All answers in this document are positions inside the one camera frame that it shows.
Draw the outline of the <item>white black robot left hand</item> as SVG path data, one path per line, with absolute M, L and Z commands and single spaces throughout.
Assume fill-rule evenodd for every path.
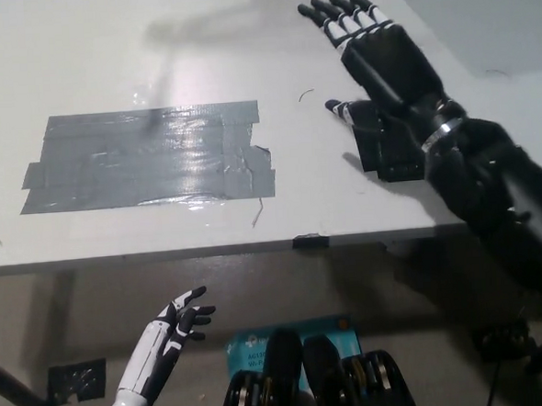
M 122 375 L 120 390 L 142 396 L 148 406 L 155 403 L 184 345 L 206 338 L 194 328 L 211 323 L 210 315 L 216 308 L 190 303 L 206 291 L 205 287 L 198 287 L 178 296 L 146 325 Z

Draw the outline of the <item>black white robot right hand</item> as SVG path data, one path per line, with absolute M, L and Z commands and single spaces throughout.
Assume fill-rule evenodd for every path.
M 298 7 L 338 51 L 365 100 L 328 100 L 352 129 L 359 162 L 384 182 L 422 180 L 425 155 L 467 116 L 405 28 L 369 0 L 311 0 Z

